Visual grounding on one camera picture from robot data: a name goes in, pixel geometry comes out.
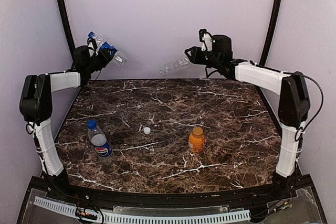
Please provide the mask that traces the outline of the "white bottle cap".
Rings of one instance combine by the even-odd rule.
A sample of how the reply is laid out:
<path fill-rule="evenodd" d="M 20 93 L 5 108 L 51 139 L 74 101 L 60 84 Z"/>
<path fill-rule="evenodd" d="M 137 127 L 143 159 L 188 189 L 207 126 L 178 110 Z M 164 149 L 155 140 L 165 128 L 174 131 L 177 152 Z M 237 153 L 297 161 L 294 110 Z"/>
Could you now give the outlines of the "white bottle cap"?
<path fill-rule="evenodd" d="M 143 128 L 143 132 L 144 132 L 144 134 L 150 134 L 151 133 L 151 129 L 149 127 L 144 127 Z"/>

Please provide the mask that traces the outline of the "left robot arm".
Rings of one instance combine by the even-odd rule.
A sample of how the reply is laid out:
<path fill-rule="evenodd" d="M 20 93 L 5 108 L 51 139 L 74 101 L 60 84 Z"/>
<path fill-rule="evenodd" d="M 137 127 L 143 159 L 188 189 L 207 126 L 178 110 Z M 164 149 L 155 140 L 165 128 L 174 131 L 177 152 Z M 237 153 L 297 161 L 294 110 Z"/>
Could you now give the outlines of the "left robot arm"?
<path fill-rule="evenodd" d="M 74 197 L 74 189 L 67 184 L 68 175 L 58 156 L 51 132 L 52 94 L 85 86 L 94 72 L 102 70 L 112 61 L 116 52 L 115 48 L 80 46 L 74 50 L 70 69 L 28 75 L 25 79 L 19 110 L 27 123 L 27 133 L 33 136 L 43 172 L 55 183 L 53 191 L 63 201 Z"/>

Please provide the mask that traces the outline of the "clear plastic bottle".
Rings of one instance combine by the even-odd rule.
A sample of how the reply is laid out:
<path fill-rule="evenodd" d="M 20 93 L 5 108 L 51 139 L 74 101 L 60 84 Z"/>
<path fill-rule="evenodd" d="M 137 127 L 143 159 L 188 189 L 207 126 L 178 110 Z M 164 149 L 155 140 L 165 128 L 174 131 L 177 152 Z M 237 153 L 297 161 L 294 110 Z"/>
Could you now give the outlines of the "clear plastic bottle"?
<path fill-rule="evenodd" d="M 190 60 L 187 56 L 179 56 L 166 64 L 164 64 L 160 69 L 159 73 L 162 76 L 168 76 L 170 74 L 184 70 L 190 66 Z"/>

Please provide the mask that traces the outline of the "blue label water bottle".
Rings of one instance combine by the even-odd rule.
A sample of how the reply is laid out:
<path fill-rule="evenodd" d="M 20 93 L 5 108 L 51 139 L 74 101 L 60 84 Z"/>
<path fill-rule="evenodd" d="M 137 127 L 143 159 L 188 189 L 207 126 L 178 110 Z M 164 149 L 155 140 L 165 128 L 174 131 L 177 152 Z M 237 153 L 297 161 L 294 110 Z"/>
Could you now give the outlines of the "blue label water bottle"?
<path fill-rule="evenodd" d="M 88 34 L 87 44 L 92 47 L 97 54 L 100 52 L 104 56 L 107 56 L 107 58 L 118 67 L 123 67 L 128 61 L 124 53 L 111 45 L 106 39 L 96 35 L 92 31 Z"/>

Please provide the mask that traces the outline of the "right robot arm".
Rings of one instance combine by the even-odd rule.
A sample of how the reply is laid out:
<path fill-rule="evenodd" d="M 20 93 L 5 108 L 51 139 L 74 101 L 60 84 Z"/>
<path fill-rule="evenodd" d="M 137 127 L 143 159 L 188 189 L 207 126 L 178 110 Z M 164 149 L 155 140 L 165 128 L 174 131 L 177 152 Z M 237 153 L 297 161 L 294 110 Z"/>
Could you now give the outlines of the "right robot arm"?
<path fill-rule="evenodd" d="M 189 61 L 195 65 L 214 68 L 228 80 L 249 83 L 279 96 L 278 118 L 281 126 L 281 146 L 273 184 L 268 195 L 280 199 L 288 191 L 295 175 L 296 164 L 303 145 L 303 134 L 312 122 L 308 119 L 311 107 L 306 80 L 301 72 L 284 72 L 268 68 L 246 59 L 235 59 L 232 41 L 225 35 L 211 35 L 206 29 L 199 31 L 200 47 L 185 49 Z"/>

